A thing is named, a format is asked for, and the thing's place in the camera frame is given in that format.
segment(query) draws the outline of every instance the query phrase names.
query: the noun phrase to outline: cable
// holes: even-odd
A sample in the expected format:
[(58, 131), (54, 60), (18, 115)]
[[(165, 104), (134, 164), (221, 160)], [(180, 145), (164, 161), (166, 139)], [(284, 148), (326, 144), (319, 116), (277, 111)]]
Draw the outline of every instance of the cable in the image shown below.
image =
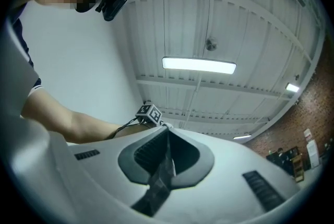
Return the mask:
[(141, 125), (141, 126), (145, 126), (145, 127), (148, 127), (148, 128), (150, 128), (148, 125), (141, 124), (141, 123), (139, 123), (139, 124), (132, 124), (132, 125), (128, 125), (128, 126), (137, 126), (137, 125)]
[(137, 119), (138, 119), (138, 117), (135, 117), (135, 118), (133, 118), (132, 120), (130, 120), (129, 122), (127, 122), (125, 125), (119, 127), (119, 128), (116, 130), (116, 134), (117, 134), (119, 131), (121, 131), (121, 130), (123, 130), (124, 128), (126, 128), (126, 127), (127, 127), (129, 124), (131, 124), (132, 122), (136, 121)]

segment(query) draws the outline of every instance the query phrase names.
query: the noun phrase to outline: white ceiling panel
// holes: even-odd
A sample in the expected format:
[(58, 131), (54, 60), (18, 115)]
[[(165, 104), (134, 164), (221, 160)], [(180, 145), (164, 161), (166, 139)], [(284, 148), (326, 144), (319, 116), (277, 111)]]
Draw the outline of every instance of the white ceiling panel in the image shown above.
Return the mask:
[(163, 0), (140, 0), (129, 3), (125, 15), (135, 74), (165, 76), (165, 70), (161, 65), (161, 60), (165, 56)]
[(314, 57), (319, 33), (320, 29), (317, 27), (313, 15), (309, 10), (303, 9), (298, 39), (311, 58)]
[[(130, 0), (124, 11), (143, 101), (177, 128), (226, 139), (258, 135), (294, 104), (300, 93), (285, 87), (302, 92), (324, 40), (314, 15), (295, 0)], [(209, 37), (214, 51), (205, 48)], [(165, 70), (164, 56), (237, 67), (233, 75)]]
[(270, 91), (279, 80), (289, 58), (291, 42), (279, 30), (271, 26), (266, 44), (247, 86)]
[(219, 89), (199, 89), (193, 109), (196, 112), (225, 114), (233, 105), (239, 94)]
[[(209, 0), (165, 0), (165, 55), (202, 55), (209, 17)], [(167, 78), (195, 80), (196, 72), (166, 70)]]

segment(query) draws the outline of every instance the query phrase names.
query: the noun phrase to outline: black strap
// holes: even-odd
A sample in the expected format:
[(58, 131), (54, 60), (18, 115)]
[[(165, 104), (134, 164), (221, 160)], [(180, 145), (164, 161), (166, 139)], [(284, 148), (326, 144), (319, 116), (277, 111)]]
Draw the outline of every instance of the black strap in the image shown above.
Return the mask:
[(132, 209), (149, 217), (154, 216), (171, 193), (171, 181), (174, 176), (175, 166), (171, 156), (171, 147), (168, 137), (165, 157), (149, 180), (150, 189), (132, 206)]

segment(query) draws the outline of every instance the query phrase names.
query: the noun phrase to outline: white wall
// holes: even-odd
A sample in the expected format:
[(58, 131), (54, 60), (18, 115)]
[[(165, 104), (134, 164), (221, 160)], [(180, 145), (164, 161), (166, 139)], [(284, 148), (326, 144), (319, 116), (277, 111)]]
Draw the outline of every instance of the white wall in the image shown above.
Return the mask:
[(20, 19), (35, 70), (55, 99), (116, 124), (134, 117), (142, 100), (122, 14), (106, 22), (94, 9), (80, 14), (29, 2)]

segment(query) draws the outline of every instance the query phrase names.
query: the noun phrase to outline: ceiling light fixture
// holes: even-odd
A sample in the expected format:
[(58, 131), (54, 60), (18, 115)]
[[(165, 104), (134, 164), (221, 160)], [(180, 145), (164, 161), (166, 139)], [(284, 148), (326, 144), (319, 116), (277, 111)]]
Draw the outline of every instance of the ceiling light fixture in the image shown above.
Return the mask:
[(245, 135), (245, 136), (240, 136), (240, 137), (234, 137), (233, 139), (240, 139), (240, 138), (249, 138), (251, 135)]
[(286, 89), (287, 89), (288, 91), (297, 92), (297, 91), (299, 90), (299, 87), (297, 87), (297, 86), (295, 86), (295, 85), (293, 85), (293, 84), (288, 83)]
[(231, 75), (234, 73), (236, 64), (203, 58), (164, 57), (162, 58), (162, 67), (164, 69), (196, 70)]

